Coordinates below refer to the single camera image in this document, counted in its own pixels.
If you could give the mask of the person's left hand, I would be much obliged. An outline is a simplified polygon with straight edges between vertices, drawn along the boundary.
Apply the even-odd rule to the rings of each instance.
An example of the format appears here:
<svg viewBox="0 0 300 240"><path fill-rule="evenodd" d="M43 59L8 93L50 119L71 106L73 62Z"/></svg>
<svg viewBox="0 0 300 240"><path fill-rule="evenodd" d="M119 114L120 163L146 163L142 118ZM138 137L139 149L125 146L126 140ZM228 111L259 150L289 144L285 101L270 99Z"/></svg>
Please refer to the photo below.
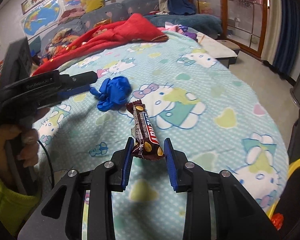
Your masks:
<svg viewBox="0 0 300 240"><path fill-rule="evenodd" d="M38 163L39 134L32 127L50 108L45 107L18 116L18 112L0 113L0 192L33 195L38 190L34 166Z"/></svg>

